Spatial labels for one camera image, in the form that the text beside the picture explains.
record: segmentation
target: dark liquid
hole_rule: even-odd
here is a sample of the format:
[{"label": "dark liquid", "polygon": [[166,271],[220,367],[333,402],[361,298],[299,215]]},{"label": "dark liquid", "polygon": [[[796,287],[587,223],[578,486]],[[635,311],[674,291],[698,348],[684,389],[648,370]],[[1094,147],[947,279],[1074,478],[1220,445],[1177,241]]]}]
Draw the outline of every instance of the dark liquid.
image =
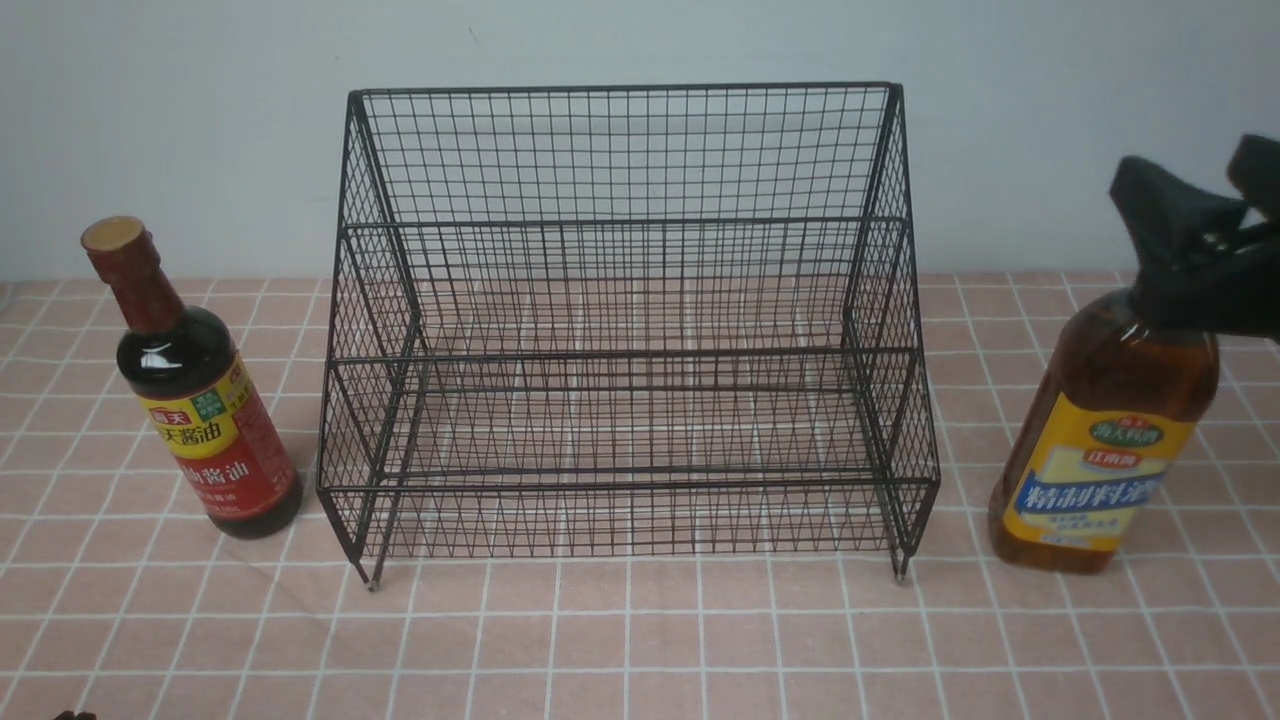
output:
[{"label": "dark liquid", "polygon": [[[187,307],[169,331],[127,333],[115,352],[115,364],[133,391],[155,398],[195,395],[221,378],[234,360],[236,343],[227,325],[200,307]],[[244,520],[209,519],[234,538],[255,539],[287,527],[301,506],[302,483],[294,479],[288,493],[261,515]]]},{"label": "dark liquid", "polygon": [[1027,471],[1059,393],[1083,410],[1144,413],[1194,423],[1217,392],[1217,341],[1189,331],[1151,332],[1134,316],[1128,290],[1107,293],[1062,328],[1021,434],[996,483],[987,529],[1006,562],[1065,573],[1101,573],[1115,552],[1050,546],[1019,539],[1004,515]]}]

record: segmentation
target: bottle cap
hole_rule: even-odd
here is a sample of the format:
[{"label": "bottle cap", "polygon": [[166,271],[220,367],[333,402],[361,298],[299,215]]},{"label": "bottle cap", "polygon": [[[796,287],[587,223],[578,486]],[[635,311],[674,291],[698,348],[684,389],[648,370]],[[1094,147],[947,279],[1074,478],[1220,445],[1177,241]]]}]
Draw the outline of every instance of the bottle cap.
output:
[{"label": "bottle cap", "polygon": [[1280,145],[1247,136],[1229,176],[1238,200],[1142,158],[1125,158],[1111,199],[1138,252],[1133,309],[1153,329],[1280,337],[1280,222],[1240,227],[1280,206]]},{"label": "bottle cap", "polygon": [[97,277],[106,284],[120,284],[154,274],[160,254],[151,233],[137,218],[116,215],[99,220],[81,236]]}]

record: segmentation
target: wire mesh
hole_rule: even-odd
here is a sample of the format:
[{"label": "wire mesh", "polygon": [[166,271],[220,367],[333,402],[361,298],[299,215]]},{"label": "wire mesh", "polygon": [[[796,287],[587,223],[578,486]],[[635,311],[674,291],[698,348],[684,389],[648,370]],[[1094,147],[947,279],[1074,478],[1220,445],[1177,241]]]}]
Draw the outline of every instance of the wire mesh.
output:
[{"label": "wire mesh", "polygon": [[905,573],[938,486],[906,172],[892,85],[352,94],[319,492],[361,577]]}]

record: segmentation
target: countertop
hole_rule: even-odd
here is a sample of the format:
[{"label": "countertop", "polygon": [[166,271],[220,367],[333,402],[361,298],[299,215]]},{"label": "countertop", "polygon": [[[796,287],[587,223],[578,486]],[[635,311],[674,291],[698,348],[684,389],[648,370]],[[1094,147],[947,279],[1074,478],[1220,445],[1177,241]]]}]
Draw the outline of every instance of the countertop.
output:
[{"label": "countertop", "polygon": [[[314,493],[221,536],[145,425],[97,282],[0,286],[0,717],[1271,719],[1280,352],[1217,401],[1098,577],[1006,566],[984,510],[1062,322],[1116,273],[923,275],[943,484],[887,555],[433,560],[369,593]],[[312,479],[328,283],[179,281]]]}]

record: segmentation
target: yellow label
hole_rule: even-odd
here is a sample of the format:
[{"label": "yellow label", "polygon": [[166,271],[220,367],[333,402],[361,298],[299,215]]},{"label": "yellow label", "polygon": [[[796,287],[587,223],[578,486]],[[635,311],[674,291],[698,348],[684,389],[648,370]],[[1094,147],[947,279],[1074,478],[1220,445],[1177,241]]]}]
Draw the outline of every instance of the yellow label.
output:
[{"label": "yellow label", "polygon": [[252,392],[253,383],[237,355],[218,382],[196,395],[138,400],[170,452],[188,460],[204,460],[227,450],[239,437],[233,415]]},{"label": "yellow label", "polygon": [[1020,539],[1114,551],[1196,430],[1143,413],[1091,413],[1059,395],[1005,509]]}]

